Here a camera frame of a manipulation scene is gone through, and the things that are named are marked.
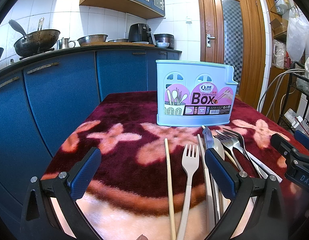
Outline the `black rice cooker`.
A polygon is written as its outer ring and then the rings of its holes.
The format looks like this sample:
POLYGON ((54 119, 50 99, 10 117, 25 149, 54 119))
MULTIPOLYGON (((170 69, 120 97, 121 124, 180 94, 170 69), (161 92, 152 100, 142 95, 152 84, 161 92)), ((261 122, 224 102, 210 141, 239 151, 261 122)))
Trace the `black rice cooker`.
POLYGON ((172 34, 154 34, 156 43, 166 42, 169 43, 168 49, 175 48, 175 37, 172 34))

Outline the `white small bowl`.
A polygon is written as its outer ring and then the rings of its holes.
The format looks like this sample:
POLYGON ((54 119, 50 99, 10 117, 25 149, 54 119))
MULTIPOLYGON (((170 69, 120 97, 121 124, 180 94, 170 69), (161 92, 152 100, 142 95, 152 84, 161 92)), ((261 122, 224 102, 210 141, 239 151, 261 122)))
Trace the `white small bowl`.
POLYGON ((169 47, 169 42, 157 42, 156 43, 156 46, 158 47, 158 48, 168 48, 169 47))

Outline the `white chopstick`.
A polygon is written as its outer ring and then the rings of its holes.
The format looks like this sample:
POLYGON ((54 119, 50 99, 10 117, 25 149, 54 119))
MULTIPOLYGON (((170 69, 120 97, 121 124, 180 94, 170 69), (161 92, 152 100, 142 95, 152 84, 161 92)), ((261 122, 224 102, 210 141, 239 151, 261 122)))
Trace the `white chopstick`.
POLYGON ((261 160, 259 160, 257 157, 255 157, 253 154, 250 152, 246 152, 247 155, 251 158, 251 160, 256 163, 259 167, 261 167, 268 175, 274 175, 279 183, 282 182, 282 178, 276 174, 276 172, 272 171, 267 165, 265 165, 261 160))

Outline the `steel fork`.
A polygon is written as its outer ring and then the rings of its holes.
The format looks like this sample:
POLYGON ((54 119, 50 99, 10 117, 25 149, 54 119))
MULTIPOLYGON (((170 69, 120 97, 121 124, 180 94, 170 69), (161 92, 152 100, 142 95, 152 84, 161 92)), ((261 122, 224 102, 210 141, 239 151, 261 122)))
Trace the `steel fork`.
POLYGON ((241 148, 242 148, 244 154, 246 155, 246 158, 247 158, 247 159, 251 162, 251 164, 254 166, 254 169, 255 169, 255 171, 258 173, 259 177, 260 177, 260 178, 263 178, 264 176, 263 176, 263 174, 260 172, 259 166, 258 166, 257 164, 255 164, 255 163, 251 160, 250 156, 249 156, 249 155, 247 154, 247 152, 246 152, 245 142, 244 142, 243 136, 242 136, 240 133, 238 133, 238 132, 236 132, 236 131, 232 131, 232 130, 227 129, 227 128, 224 128, 222 133, 228 135, 229 137, 233 137, 233 138, 236 137, 236 138, 239 140, 240 146, 241 146, 241 148))
POLYGON ((223 144, 223 146, 225 146, 225 148, 227 148, 227 150, 231 153, 235 163, 237 164, 238 168, 240 171, 243 171, 244 169, 241 167, 240 163, 238 162, 234 152, 233 152, 233 141, 229 138, 226 138, 224 135, 221 134, 217 134, 215 135, 216 138, 218 138, 221 143, 223 144))

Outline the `black wok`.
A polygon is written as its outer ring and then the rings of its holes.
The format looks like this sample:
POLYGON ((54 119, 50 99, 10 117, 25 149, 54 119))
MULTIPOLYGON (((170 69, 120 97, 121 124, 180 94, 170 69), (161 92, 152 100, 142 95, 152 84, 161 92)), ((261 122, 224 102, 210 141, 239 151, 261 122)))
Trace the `black wok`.
POLYGON ((27 34, 15 20, 9 20, 13 30, 22 34, 22 38, 14 43, 16 53, 21 57, 30 57, 35 54, 49 51, 57 42, 60 31, 56 29, 42 29, 44 18, 39 19, 37 31, 27 34))

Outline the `small steel bowl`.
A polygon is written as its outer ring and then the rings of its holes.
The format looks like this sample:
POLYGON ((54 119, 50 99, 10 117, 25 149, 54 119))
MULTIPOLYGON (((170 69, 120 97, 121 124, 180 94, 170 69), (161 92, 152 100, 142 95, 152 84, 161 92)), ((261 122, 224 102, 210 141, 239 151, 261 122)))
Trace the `small steel bowl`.
POLYGON ((108 40, 108 42, 125 43, 125 42, 128 42, 128 38, 118 38, 118 39, 108 40))

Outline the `blue lower kitchen cabinets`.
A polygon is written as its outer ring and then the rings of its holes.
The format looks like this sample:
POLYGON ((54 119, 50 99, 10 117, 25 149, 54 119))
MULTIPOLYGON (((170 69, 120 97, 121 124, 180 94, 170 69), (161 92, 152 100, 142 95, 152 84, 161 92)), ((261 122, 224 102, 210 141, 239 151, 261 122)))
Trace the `blue lower kitchen cabinets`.
POLYGON ((27 185, 110 93, 155 90, 156 60, 181 52, 142 45, 76 47, 0 70, 0 217, 18 235, 27 185))

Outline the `wooden chopstick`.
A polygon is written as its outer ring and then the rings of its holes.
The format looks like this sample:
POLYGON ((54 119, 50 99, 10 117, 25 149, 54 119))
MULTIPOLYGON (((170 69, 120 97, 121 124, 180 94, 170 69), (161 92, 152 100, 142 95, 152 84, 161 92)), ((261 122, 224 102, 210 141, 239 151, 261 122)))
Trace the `wooden chopstick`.
POLYGON ((174 212, 174 196, 171 177, 171 164, 168 139, 164 139, 166 160, 167 160, 167 183, 168 183, 168 202, 169 202, 169 221, 170 221, 170 239, 176 239, 175 212, 174 212))

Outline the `steel pitcher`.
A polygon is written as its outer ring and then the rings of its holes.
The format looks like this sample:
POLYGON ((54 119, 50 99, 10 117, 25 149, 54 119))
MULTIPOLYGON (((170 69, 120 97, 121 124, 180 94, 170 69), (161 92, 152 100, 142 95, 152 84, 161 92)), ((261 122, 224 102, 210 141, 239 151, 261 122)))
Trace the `steel pitcher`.
POLYGON ((76 46, 76 42, 70 40, 70 38, 61 38, 57 41, 57 50, 67 49, 67 48, 74 48, 76 46))

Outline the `white power strip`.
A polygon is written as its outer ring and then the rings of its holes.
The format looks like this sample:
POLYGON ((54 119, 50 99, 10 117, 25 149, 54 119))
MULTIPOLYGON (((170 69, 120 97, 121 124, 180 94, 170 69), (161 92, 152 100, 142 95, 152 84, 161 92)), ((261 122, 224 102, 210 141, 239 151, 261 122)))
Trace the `white power strip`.
POLYGON ((290 127, 293 131, 304 131, 305 128, 305 122, 303 118, 300 115, 297 115, 295 111, 293 111, 291 108, 286 111, 284 114, 284 117, 290 124, 290 127))

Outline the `beige plastic spoon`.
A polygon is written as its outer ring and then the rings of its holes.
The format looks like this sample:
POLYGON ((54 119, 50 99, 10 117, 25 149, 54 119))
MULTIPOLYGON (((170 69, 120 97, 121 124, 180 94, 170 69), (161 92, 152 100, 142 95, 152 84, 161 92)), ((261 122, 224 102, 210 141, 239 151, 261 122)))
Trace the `beige plastic spoon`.
POLYGON ((219 154, 219 156, 222 158, 222 160, 224 160, 225 159, 225 153, 224 153, 222 143, 216 137, 214 137, 214 149, 219 154))

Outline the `wooden door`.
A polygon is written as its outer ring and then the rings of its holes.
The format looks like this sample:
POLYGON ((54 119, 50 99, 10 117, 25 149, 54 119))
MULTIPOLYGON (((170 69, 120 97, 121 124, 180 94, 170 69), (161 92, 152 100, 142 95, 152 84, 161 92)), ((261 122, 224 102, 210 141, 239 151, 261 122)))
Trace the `wooden door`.
POLYGON ((265 71, 260 0, 199 0, 201 61, 234 68, 236 96, 256 108, 265 71))

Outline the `light blue chopsticks box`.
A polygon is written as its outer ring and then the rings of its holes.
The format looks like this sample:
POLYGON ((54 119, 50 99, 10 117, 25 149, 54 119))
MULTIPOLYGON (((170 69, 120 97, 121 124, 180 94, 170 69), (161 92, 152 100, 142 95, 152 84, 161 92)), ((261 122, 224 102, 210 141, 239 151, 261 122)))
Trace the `light blue chopsticks box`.
POLYGON ((158 125, 229 124, 238 86, 232 66, 181 60, 156 64, 158 125))

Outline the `beige plastic fork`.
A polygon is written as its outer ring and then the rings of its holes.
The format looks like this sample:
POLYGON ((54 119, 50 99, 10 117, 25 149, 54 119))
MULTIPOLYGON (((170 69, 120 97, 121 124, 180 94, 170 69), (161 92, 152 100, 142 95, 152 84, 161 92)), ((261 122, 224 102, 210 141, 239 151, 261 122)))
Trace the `beige plastic fork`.
POLYGON ((186 191, 178 229, 177 240, 182 240, 186 234, 187 221, 190 209, 193 175, 199 168, 199 148, 197 145, 186 145, 182 155, 182 168, 187 175, 186 191))

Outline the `red floral plush tablecloth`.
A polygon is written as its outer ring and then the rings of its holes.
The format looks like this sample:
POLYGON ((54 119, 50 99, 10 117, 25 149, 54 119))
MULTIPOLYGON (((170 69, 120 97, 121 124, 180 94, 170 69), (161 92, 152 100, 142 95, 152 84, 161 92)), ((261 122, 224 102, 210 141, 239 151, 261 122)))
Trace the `red floral plush tablecloth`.
MULTIPOLYGON (((101 164, 84 196, 76 203, 103 239, 170 239, 167 163, 164 139, 168 139, 176 231, 186 190, 182 168, 184 146, 198 143, 199 127, 158 126, 157 92, 110 94, 63 142, 42 179, 69 171, 92 147, 101 151, 101 164)), ((271 145, 279 133, 301 153, 308 150, 288 131, 251 106, 235 99, 231 120, 224 128, 244 137, 246 150, 256 156, 283 181, 280 183, 289 227, 309 214, 309 193, 284 178, 285 159, 271 145)), ((184 239, 205 239, 206 193, 200 161, 193 176, 190 211, 184 239)))

